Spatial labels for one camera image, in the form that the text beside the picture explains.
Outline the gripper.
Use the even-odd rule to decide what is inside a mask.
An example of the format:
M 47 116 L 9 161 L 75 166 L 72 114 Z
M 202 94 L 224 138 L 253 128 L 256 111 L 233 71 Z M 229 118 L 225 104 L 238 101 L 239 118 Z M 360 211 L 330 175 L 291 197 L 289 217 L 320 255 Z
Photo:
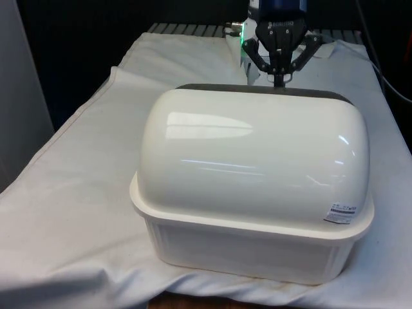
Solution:
M 301 0 L 259 1 L 255 35 L 269 54 L 266 62 L 259 54 L 257 39 L 246 40 L 242 48 L 257 68 L 274 76 L 275 88 L 285 87 L 296 71 L 301 71 L 323 44 L 320 35 L 306 35 L 307 2 Z M 304 42 L 303 51 L 293 60 L 293 51 Z M 281 58 L 278 51 L 285 53 Z

